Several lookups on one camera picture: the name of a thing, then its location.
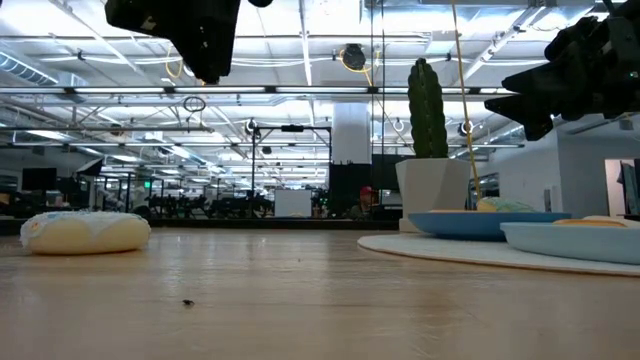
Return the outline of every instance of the white round cushion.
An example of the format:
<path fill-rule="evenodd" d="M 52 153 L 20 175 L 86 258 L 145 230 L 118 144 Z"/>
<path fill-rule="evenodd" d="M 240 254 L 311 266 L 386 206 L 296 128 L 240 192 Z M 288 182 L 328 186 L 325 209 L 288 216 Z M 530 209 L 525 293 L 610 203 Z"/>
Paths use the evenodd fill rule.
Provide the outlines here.
<path fill-rule="evenodd" d="M 50 212 L 24 223 L 20 241 L 34 254 L 86 255 L 135 250 L 150 234 L 147 221 L 135 214 Z"/>

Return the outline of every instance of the plant pot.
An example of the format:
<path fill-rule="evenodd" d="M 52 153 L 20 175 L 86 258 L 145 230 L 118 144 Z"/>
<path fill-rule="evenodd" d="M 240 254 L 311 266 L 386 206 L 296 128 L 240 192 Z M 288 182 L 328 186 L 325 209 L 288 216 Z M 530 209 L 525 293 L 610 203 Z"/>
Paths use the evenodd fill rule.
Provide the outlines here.
<path fill-rule="evenodd" d="M 402 195 L 400 231 L 420 232 L 409 214 L 464 210 L 471 166 L 455 159 L 411 159 L 396 164 Z"/>

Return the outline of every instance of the green cactus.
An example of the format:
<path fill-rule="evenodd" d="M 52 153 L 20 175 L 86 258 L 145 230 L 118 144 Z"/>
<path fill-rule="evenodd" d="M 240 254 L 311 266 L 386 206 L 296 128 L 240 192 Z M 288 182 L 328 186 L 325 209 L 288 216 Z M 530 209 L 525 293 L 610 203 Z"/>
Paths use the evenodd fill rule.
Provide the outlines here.
<path fill-rule="evenodd" d="M 420 58 L 409 75 L 409 110 L 411 137 L 418 158 L 446 158 L 449 156 L 447 129 L 442 104 L 442 87 L 438 74 L 427 61 Z"/>

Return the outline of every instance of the red cap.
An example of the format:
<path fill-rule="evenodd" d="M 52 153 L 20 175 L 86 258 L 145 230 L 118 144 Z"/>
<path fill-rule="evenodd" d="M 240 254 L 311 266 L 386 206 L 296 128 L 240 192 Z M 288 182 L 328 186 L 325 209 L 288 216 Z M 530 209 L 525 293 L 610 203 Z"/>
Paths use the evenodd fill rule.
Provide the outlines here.
<path fill-rule="evenodd" d="M 369 195 L 373 192 L 373 189 L 371 188 L 371 186 L 364 186 L 362 189 L 360 189 L 360 195 Z"/>

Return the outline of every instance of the table surface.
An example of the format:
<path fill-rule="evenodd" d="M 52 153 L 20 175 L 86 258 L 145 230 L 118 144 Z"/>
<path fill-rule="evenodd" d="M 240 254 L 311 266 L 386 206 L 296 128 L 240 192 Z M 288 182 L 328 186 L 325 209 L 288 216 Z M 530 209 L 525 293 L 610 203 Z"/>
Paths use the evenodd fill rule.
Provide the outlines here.
<path fill-rule="evenodd" d="M 84 257 L 0 238 L 2 358 L 640 358 L 637 279 L 357 247 L 372 234 L 154 229 Z"/>

